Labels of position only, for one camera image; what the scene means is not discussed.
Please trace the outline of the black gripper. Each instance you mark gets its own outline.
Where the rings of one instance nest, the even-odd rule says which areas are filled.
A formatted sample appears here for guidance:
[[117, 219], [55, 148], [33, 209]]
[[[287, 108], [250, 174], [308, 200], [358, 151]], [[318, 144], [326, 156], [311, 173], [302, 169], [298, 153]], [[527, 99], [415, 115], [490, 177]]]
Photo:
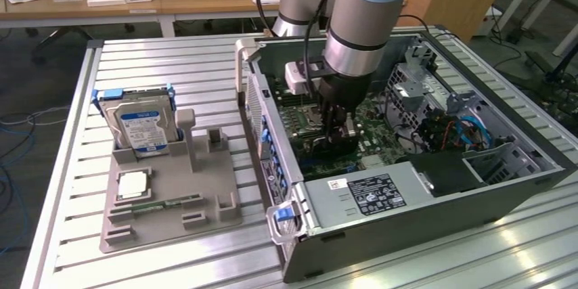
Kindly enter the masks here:
[[323, 76], [319, 85], [322, 107], [338, 106], [355, 110], [363, 102], [371, 83], [371, 74], [351, 77], [343, 74]]

